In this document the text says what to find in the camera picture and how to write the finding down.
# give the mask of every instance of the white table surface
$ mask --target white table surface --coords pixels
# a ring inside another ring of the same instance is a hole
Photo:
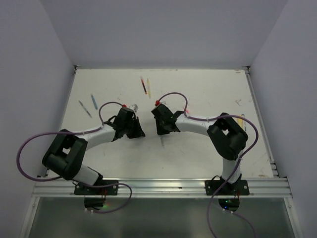
[[[145,95],[140,76],[151,86],[151,98]],[[112,143],[88,150],[83,163],[106,178],[211,178],[221,175],[222,158],[211,140],[190,132],[158,136],[151,110],[155,101],[165,93],[177,91],[189,100],[191,115],[218,116],[222,112],[244,114],[259,129],[257,145],[242,161],[245,178],[272,178],[273,173],[265,148],[260,123],[244,71],[201,69],[79,69],[77,70],[67,104],[62,128],[85,130],[100,125],[90,94],[98,106],[108,101],[126,105],[137,104],[137,116],[145,138],[124,137]],[[90,118],[80,106],[80,100],[92,114]],[[164,98],[172,110],[182,110],[184,99],[173,95]],[[118,105],[105,106],[103,117],[116,115]],[[246,125],[247,147],[255,133]]]

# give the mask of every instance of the yellow pencil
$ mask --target yellow pencil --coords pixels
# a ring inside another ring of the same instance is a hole
[[[241,126],[241,128],[244,129],[244,131],[247,131],[246,130],[246,122],[244,120],[237,118],[237,122],[238,122],[239,126]]]
[[[148,95],[149,95],[149,98],[151,99],[150,81],[148,78],[147,78],[147,85],[148,85]]]

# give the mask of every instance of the blue pen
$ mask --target blue pen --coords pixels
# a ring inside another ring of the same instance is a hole
[[[90,96],[91,96],[91,100],[93,100],[93,103],[94,103],[95,109],[96,109],[96,110],[98,110],[98,106],[97,106],[97,103],[96,103],[96,100],[95,100],[95,98],[94,98],[93,94],[90,94]]]

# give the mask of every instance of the black joint housing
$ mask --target black joint housing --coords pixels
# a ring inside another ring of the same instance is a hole
[[[112,126],[115,130],[114,141],[120,139],[125,134],[130,139],[145,137],[139,118],[135,116],[134,111],[130,108],[122,107],[118,115],[114,117],[114,121],[107,121],[105,124]]]
[[[158,104],[153,110],[158,135],[166,135],[170,132],[180,132],[176,126],[177,118],[183,114],[182,111],[176,111],[174,114],[164,104]]]
[[[103,207],[104,198],[84,198],[84,206],[85,208],[93,208],[93,207]]]
[[[75,135],[57,135],[45,153],[42,164],[65,180],[74,178],[80,170],[87,141]]]
[[[236,160],[246,147],[248,135],[233,118],[218,119],[207,133],[217,152],[227,160]]]

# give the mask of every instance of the red pen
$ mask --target red pen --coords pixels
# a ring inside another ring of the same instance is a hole
[[[148,93],[147,93],[147,90],[146,90],[146,88],[145,88],[145,85],[144,85],[143,78],[140,77],[140,79],[141,79],[141,83],[142,83],[142,86],[143,86],[143,89],[144,89],[145,94],[148,94]]]

